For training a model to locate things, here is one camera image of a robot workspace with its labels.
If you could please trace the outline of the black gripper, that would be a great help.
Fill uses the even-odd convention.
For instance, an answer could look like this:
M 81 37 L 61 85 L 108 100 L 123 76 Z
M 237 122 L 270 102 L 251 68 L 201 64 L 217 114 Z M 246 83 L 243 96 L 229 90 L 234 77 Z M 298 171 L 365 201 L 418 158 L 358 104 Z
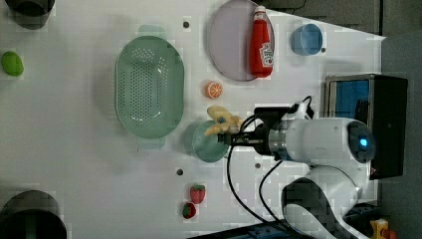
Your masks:
M 247 146 L 252 146 L 260 155 L 273 155 L 270 150 L 269 133 L 276 130 L 282 122 L 282 117 L 288 112 L 288 107 L 258 107 L 254 109 L 254 119 L 261 120 L 252 132 L 247 132 Z M 227 145 L 241 145 L 238 134 L 218 134 L 218 141 Z

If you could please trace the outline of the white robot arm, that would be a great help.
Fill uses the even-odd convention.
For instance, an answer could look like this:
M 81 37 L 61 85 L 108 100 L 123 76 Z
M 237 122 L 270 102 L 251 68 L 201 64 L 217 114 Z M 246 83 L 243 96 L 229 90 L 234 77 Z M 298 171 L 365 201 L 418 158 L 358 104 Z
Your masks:
M 356 119 L 316 118 L 304 102 L 282 115 L 270 109 L 255 117 L 262 123 L 254 130 L 241 126 L 237 133 L 220 133 L 218 140 L 310 168 L 282 188 L 280 223 L 313 239 L 369 239 L 343 217 L 369 183 L 376 151 L 371 129 Z

